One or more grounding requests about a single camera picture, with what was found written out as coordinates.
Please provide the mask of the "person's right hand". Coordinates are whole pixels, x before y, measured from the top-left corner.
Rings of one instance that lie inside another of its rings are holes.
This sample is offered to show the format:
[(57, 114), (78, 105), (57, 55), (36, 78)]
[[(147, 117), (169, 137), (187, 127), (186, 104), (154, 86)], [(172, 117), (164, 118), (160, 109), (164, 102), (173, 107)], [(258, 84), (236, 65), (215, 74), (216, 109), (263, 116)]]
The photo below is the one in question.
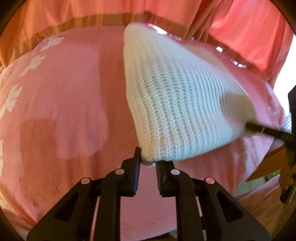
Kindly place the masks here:
[(295, 152), (291, 150), (286, 150), (285, 153), (286, 161), (281, 168), (279, 184), (282, 190), (287, 190), (288, 187), (292, 186), (294, 183), (294, 178), (292, 177), (295, 174), (295, 165), (292, 166), (292, 163), (295, 158)]

